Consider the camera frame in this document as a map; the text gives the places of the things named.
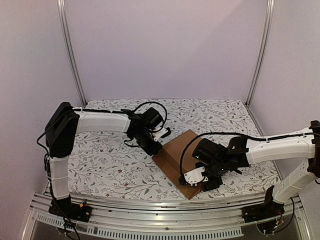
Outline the brown cardboard box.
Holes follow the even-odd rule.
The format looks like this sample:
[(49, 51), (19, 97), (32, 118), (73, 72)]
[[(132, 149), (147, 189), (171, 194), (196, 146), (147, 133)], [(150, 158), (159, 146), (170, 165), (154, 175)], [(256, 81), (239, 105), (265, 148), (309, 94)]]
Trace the brown cardboard box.
[(175, 185), (182, 193), (182, 196), (188, 200), (195, 197), (202, 191), (202, 183), (197, 186), (180, 185), (180, 159), (183, 150), (187, 144), (197, 136), (191, 129), (180, 134), (176, 138), (164, 144), (157, 155), (152, 157), (155, 164), (161, 169), (164, 175)]

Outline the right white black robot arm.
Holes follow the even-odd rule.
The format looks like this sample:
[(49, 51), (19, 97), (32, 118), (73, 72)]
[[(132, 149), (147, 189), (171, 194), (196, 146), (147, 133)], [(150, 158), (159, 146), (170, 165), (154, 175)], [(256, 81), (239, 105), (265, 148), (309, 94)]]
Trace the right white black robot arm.
[(320, 177), (320, 122), (313, 120), (309, 127), (285, 135), (263, 138), (238, 135), (224, 147), (201, 139), (192, 153), (199, 161), (194, 170), (183, 174), (187, 184), (203, 184), (204, 191), (218, 188), (226, 172), (241, 173), (240, 168), (254, 164), (302, 158), (301, 164), (284, 180), (265, 192), (264, 202), (242, 208), (246, 223), (284, 214), (285, 202)]

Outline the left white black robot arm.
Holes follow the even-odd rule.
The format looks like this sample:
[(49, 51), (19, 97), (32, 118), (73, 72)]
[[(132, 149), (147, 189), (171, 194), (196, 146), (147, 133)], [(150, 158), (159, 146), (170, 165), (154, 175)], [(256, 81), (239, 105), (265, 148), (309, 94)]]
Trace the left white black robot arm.
[(52, 197), (49, 213), (87, 222), (92, 208), (86, 200), (72, 203), (68, 188), (68, 160), (73, 151), (77, 134), (87, 132), (118, 132), (127, 135), (130, 141), (147, 155), (156, 155), (162, 148), (161, 138), (171, 134), (165, 127), (167, 116), (150, 107), (143, 113), (136, 109), (119, 111), (86, 109), (74, 107), (69, 102), (62, 102), (40, 135), (45, 138), (42, 146), (44, 169), (47, 173), (50, 195)]

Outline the white floral table cloth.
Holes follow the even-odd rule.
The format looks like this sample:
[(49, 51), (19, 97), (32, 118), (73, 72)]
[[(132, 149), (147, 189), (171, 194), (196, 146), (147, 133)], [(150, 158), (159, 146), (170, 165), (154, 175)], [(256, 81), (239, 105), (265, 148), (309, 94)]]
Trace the white floral table cloth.
[[(226, 146), (233, 132), (257, 137), (259, 132), (239, 100), (215, 99), (119, 99), (92, 100), (89, 109), (136, 109), (149, 107), (167, 115), (171, 135), (163, 144), (192, 130), (196, 134), (214, 132), (211, 139)], [(185, 200), (182, 193), (165, 176), (153, 159), (142, 149), (126, 145), (120, 132), (85, 132), (77, 134), (68, 160), (68, 188), (71, 193), (94, 197), (147, 201)], [(228, 172), (223, 184), (214, 190), (200, 192), (192, 199), (209, 200), (265, 192), (279, 182), (271, 161), (242, 168), (241, 173)]]

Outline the aluminium front rail frame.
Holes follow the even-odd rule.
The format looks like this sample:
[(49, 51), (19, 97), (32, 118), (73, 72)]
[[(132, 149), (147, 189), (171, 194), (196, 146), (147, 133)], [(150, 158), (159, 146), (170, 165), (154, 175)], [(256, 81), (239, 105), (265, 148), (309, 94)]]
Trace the aluminium front rail frame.
[(64, 227), (63, 218), (49, 213), (48, 190), (35, 193), (22, 229), (23, 240), (68, 240), (80, 236), (93, 240), (314, 240), (302, 202), (294, 196), (275, 233), (265, 235), (258, 222), (245, 222), (244, 207), (260, 204), (263, 193), (233, 197), (150, 201), (71, 195), (73, 203), (87, 201), (88, 222)]

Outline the left aluminium corner post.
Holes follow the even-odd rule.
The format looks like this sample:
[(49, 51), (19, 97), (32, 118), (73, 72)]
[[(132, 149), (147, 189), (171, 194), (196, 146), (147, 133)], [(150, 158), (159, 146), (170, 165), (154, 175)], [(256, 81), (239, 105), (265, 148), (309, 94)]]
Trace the left aluminium corner post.
[(67, 18), (67, 10), (66, 10), (66, 3), (64, 0), (57, 0), (57, 9), (59, 14), (59, 20), (62, 30), (62, 35), (64, 39), (64, 44), (67, 52), (67, 58), (69, 61), (71, 73), (73, 76), (74, 84), (78, 93), (78, 97), (80, 102), (83, 106), (87, 105), (87, 98), (85, 95), (85, 91), (83, 88), (83, 84), (81, 81), (80, 73), (77, 66), (76, 56), (73, 49), (70, 29), (68, 25), (68, 18)]

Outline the aluminium corner post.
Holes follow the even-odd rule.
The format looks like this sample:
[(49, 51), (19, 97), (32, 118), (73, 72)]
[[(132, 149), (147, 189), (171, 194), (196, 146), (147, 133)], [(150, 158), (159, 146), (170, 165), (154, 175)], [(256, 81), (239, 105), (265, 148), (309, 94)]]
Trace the aluminium corner post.
[(70, 29), (68, 25), (68, 18), (67, 18), (67, 10), (66, 10), (66, 3), (64, 0), (57, 0), (57, 9), (59, 14), (59, 20), (62, 30), (62, 35), (64, 39), (64, 44), (67, 52), (67, 58), (69, 61), (71, 73), (73, 76), (74, 84), (78, 93), (78, 97), (80, 102), (83, 106), (87, 105), (87, 98), (85, 95), (85, 91), (83, 88), (83, 84), (81, 81), (80, 73), (77, 66), (76, 56), (73, 49)]
[(275, 1), (274, 0), (268, 0), (266, 5), (266, 13), (265, 13), (265, 20), (263, 25), (263, 31), (262, 31), (262, 38), (260, 42), (260, 47), (258, 51), (258, 57), (255, 64), (253, 77), (251, 80), (251, 84), (249, 87), (249, 91), (245, 100), (245, 105), (249, 108), (250, 105), (253, 102), (254, 95), (257, 89), (259, 77), (261, 74), (261, 70), (264, 63), (264, 58), (268, 46), (268, 40), (269, 35), (272, 27), (272, 20), (273, 20), (273, 13), (274, 13), (274, 7), (275, 7)]

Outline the right aluminium corner post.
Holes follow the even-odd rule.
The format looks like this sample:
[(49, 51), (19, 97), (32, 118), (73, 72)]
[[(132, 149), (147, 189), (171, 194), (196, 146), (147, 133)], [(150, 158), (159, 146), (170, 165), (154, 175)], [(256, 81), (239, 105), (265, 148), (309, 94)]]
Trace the right aluminium corner post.
[(264, 63), (264, 58), (268, 46), (268, 40), (269, 35), (272, 27), (272, 20), (273, 20), (273, 13), (274, 13), (274, 7), (275, 7), (275, 1), (274, 0), (268, 0), (266, 5), (266, 13), (265, 13), (265, 20), (263, 25), (263, 31), (262, 31), (262, 38), (260, 42), (260, 47), (258, 51), (258, 57), (255, 64), (253, 77), (251, 80), (251, 84), (249, 87), (249, 91), (245, 100), (245, 105), (249, 108), (250, 105), (253, 102), (254, 95), (257, 89), (259, 77), (261, 74), (261, 70)]

